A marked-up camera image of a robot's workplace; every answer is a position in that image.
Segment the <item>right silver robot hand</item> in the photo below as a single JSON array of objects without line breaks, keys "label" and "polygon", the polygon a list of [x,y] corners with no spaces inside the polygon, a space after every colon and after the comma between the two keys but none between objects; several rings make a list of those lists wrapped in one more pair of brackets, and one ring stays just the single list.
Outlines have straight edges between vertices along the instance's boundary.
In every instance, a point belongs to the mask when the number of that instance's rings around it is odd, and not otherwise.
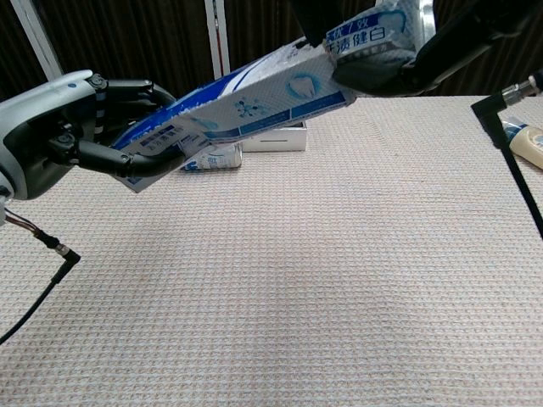
[{"label": "right silver robot hand", "polygon": [[431,1],[382,1],[350,18],[335,1],[291,6],[307,42],[331,56],[333,81],[370,98],[436,88],[542,10],[540,1],[472,1],[438,28]]}]

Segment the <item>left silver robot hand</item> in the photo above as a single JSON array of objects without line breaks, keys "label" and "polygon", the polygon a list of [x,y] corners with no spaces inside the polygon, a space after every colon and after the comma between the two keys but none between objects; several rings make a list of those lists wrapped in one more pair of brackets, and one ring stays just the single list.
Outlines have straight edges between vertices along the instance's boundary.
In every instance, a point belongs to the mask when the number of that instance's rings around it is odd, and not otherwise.
[{"label": "left silver robot hand", "polygon": [[149,80],[105,79],[78,70],[1,103],[1,196],[39,198],[73,167],[119,178],[161,176],[183,153],[128,153],[112,142],[174,102]]}]

